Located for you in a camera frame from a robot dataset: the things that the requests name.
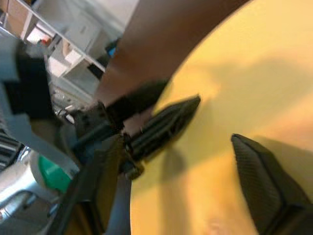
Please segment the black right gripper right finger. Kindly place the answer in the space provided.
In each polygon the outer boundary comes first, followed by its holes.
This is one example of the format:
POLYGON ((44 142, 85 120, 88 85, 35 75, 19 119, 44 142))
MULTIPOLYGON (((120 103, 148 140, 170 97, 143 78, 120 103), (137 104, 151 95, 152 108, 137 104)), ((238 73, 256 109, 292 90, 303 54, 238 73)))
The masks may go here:
POLYGON ((258 142, 232 134, 237 171, 249 213, 260 235, 311 235, 313 203, 258 142))

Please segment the smooth finger of the black left gripper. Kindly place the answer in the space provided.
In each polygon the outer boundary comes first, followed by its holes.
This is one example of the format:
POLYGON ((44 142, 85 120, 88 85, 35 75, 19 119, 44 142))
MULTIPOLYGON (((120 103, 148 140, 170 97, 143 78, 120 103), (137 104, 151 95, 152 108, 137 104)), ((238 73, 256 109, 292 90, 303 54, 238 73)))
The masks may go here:
POLYGON ((106 107, 111 121, 123 123, 136 114, 140 114, 156 104, 169 80, 150 81, 120 97, 106 107))

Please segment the ribbed finger of the black left gripper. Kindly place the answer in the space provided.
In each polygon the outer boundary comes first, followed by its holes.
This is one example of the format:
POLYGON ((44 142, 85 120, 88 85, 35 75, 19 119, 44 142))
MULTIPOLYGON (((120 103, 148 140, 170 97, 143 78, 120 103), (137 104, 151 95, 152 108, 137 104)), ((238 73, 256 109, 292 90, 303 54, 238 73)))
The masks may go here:
POLYGON ((180 135, 193 119, 201 102, 199 95, 172 103, 153 116, 126 141, 135 162, 142 161, 180 135))

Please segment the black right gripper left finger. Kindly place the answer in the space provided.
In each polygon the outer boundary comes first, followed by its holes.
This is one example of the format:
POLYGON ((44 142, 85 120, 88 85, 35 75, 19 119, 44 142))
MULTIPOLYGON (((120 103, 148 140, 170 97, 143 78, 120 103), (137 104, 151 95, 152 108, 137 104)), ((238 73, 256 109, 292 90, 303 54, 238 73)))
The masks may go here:
POLYGON ((80 235, 105 233, 116 192, 124 138, 114 135, 102 142, 94 157, 70 183, 51 224, 53 235, 64 235, 73 215, 82 216, 80 235))

